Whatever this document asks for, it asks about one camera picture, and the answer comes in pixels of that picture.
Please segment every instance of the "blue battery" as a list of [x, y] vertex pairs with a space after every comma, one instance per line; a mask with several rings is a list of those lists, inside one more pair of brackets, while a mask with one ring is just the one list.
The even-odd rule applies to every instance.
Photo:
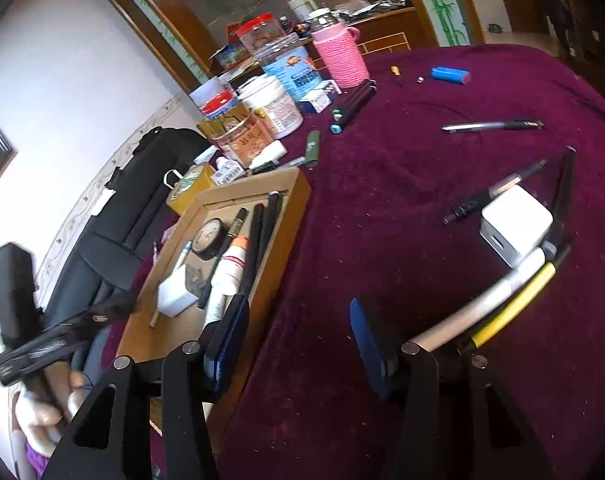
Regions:
[[431, 69], [431, 77], [440, 81], [448, 81], [449, 83], [458, 83], [466, 85], [471, 81], [471, 73], [466, 70], [456, 70], [455, 68], [447, 68], [437, 66]]

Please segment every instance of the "cardboard tray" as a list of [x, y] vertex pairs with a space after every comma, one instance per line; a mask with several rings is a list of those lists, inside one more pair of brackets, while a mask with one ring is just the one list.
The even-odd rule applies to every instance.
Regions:
[[[282, 281], [311, 194], [304, 174], [298, 168], [287, 168], [243, 178], [198, 193], [160, 251], [158, 261], [140, 291], [136, 311], [130, 316], [118, 347], [118, 355], [129, 355], [135, 362], [141, 362], [162, 358], [183, 342], [198, 339], [202, 331], [204, 310], [195, 305], [176, 317], [161, 314], [156, 328], [150, 328], [149, 322], [156, 309], [158, 284], [170, 274], [183, 246], [194, 237], [205, 221], [217, 217], [228, 226], [238, 210], [245, 207], [249, 214], [240, 235], [248, 236], [254, 205], [257, 202], [266, 205], [268, 193], [274, 190], [282, 193], [281, 213], [249, 295], [249, 328], [231, 386], [216, 404], [203, 404], [214, 451], [218, 448], [262, 341], [270, 317], [270, 307]], [[190, 254], [187, 263], [194, 264], [196, 261], [196, 256]], [[210, 260], [202, 265], [205, 276], [213, 262]], [[157, 399], [152, 399], [150, 418], [152, 426], [162, 434], [160, 401]]]

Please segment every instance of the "blue container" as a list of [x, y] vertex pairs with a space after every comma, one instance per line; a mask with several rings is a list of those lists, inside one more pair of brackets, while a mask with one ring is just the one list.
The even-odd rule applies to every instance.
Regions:
[[466, 70], [456, 70], [455, 68], [447, 68], [437, 66], [431, 69], [431, 77], [440, 81], [448, 81], [449, 83], [457, 83], [466, 85], [471, 81], [471, 73]]
[[254, 57], [266, 74], [276, 76], [295, 102], [322, 82], [307, 49], [295, 32], [262, 47], [254, 53]]

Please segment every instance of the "red cap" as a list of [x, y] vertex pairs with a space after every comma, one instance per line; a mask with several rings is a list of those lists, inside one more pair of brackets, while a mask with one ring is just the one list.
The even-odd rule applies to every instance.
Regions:
[[272, 20], [273, 18], [274, 18], [274, 16], [271, 12], [267, 12], [266, 14], [261, 14], [257, 18], [254, 18], [253, 20], [249, 20], [247, 23], [240, 25], [236, 29], [236, 34], [238, 36], [244, 36], [247, 32], [251, 32], [251, 29], [254, 28], [256, 25], [262, 25], [263, 23], [266, 23], [266, 22], [268, 22], [268, 20]]
[[221, 92], [214, 98], [208, 100], [202, 107], [202, 113], [209, 115], [215, 112], [218, 108], [222, 108], [229, 101], [233, 100], [233, 97], [231, 90], [226, 89], [224, 92]]

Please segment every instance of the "yellow handle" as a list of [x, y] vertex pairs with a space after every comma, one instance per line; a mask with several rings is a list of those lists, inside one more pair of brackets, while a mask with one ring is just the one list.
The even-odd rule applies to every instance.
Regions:
[[495, 334], [511, 323], [513, 318], [520, 314], [540, 293], [555, 273], [556, 267], [551, 262], [545, 264], [500, 314], [471, 336], [471, 339], [476, 344], [476, 348], [484, 345]]

